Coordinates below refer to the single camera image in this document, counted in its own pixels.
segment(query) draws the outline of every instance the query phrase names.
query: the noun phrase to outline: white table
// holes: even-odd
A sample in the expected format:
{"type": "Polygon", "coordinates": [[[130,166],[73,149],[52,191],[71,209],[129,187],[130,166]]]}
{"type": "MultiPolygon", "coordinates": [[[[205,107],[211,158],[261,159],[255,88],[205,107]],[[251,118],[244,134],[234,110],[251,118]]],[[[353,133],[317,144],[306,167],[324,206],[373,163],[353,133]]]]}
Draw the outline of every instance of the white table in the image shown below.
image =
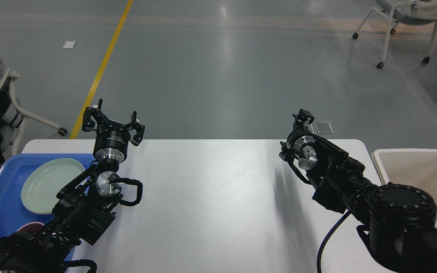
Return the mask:
{"type": "MultiPolygon", "coordinates": [[[[332,140],[366,166],[359,140],[332,140]]],[[[24,153],[92,153],[94,140],[33,140],[24,153]]],[[[129,147],[118,174],[144,184],[141,204],[118,206],[116,220],[74,259],[93,259],[99,273],[316,272],[319,245],[341,214],[311,197],[278,157],[279,140],[144,140],[129,147]]],[[[135,188],[124,188],[133,200],[135,188]]],[[[326,245],[326,273],[390,272],[359,239],[350,216],[326,245]]],[[[87,268],[69,272],[86,272],[87,268]]]]}

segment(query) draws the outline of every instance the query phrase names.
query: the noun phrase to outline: chair wheel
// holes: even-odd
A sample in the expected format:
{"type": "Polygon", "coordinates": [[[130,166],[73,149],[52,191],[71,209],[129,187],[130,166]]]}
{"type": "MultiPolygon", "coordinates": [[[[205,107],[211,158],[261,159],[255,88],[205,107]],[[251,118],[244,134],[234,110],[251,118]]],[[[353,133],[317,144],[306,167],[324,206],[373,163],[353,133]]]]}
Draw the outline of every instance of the chair wheel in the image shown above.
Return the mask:
{"type": "Polygon", "coordinates": [[[58,133],[64,137],[64,136],[66,135],[66,133],[68,133],[68,131],[66,130],[66,128],[61,127],[61,128],[58,130],[58,133]]]}

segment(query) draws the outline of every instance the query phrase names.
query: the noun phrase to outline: silver metal disc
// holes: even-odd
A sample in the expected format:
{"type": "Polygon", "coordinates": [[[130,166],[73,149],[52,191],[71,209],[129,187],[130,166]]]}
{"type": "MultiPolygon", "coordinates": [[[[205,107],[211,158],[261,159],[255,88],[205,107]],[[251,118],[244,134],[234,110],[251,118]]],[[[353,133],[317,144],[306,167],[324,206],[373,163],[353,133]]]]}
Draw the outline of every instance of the silver metal disc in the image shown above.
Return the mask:
{"type": "Polygon", "coordinates": [[[103,196],[114,196],[121,192],[122,186],[119,183],[109,183],[109,178],[111,175],[117,174],[113,171],[105,171],[99,175],[96,182],[96,188],[99,191],[100,195],[103,196]]]}

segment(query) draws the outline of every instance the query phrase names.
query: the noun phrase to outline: chair leg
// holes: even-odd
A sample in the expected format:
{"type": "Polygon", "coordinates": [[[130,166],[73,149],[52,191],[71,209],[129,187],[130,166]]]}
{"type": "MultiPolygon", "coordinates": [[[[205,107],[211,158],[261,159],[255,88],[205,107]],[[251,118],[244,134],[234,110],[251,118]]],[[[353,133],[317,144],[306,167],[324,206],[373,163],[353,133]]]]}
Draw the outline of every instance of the chair leg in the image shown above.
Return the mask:
{"type": "Polygon", "coordinates": [[[394,22],[393,24],[392,24],[392,26],[390,27],[391,29],[396,29],[397,28],[397,25],[399,25],[399,22],[394,22]]]}
{"type": "Polygon", "coordinates": [[[434,41],[436,40],[436,34],[437,34],[437,20],[434,23],[434,28],[432,28],[432,35],[431,35],[431,41],[429,42],[428,55],[423,59],[423,63],[425,64],[427,64],[430,61],[432,50],[434,49],[434,41]]]}
{"type": "Polygon", "coordinates": [[[355,33],[357,33],[359,30],[360,30],[360,28],[364,25],[364,23],[365,23],[365,21],[367,20],[367,18],[369,18],[369,16],[370,16],[370,14],[373,12],[373,11],[375,11],[375,12],[377,12],[378,14],[380,14],[380,16],[382,16],[382,17],[384,17],[385,19],[387,19],[387,16],[380,10],[380,9],[378,9],[377,7],[371,7],[370,9],[369,9],[369,11],[367,12],[367,15],[364,17],[364,19],[362,20],[362,22],[358,25],[358,27],[357,27],[357,29],[355,30],[355,33]]]}
{"type": "Polygon", "coordinates": [[[11,101],[14,104],[14,107],[23,115],[27,116],[28,118],[34,119],[36,121],[39,121],[43,124],[47,124],[48,126],[52,126],[53,128],[56,128],[57,130],[60,130],[61,126],[59,126],[57,123],[49,121],[48,119],[45,119],[41,116],[38,116],[37,114],[33,114],[32,112],[25,110],[19,106],[18,102],[16,101],[16,95],[14,93],[14,80],[11,80],[9,83],[9,96],[11,98],[11,101]]]}
{"type": "Polygon", "coordinates": [[[384,48],[382,50],[382,61],[377,64],[377,68],[381,69],[384,67],[385,59],[387,59],[387,47],[389,46],[389,39],[390,39],[390,30],[393,25],[394,21],[394,11],[396,9],[396,6],[392,8],[390,11],[389,19],[387,21],[387,30],[385,31],[385,41],[384,41],[384,48]]]}
{"type": "Polygon", "coordinates": [[[11,148],[11,155],[16,155],[19,152],[19,145],[21,144],[21,139],[23,138],[23,132],[26,128],[27,118],[23,117],[23,121],[19,125],[16,133],[16,137],[13,138],[13,147],[11,148]]]}

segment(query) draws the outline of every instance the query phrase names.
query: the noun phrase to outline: gray floor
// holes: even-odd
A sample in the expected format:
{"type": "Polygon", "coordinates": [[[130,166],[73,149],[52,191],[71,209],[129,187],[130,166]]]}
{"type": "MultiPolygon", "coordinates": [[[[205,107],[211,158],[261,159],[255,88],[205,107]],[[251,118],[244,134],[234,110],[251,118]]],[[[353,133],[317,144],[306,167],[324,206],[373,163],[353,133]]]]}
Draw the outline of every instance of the gray floor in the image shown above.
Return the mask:
{"type": "MultiPolygon", "coordinates": [[[[0,1],[0,54],[21,73],[23,107],[73,128],[126,3],[0,1]]],[[[374,5],[135,0],[92,104],[122,122],[137,110],[152,139],[284,139],[305,108],[332,123],[326,137],[370,152],[437,148],[437,41],[421,63],[432,25],[399,25],[378,70],[385,21],[373,15],[352,39],[374,5]]],[[[35,138],[61,137],[32,121],[24,143],[35,138]]]]}

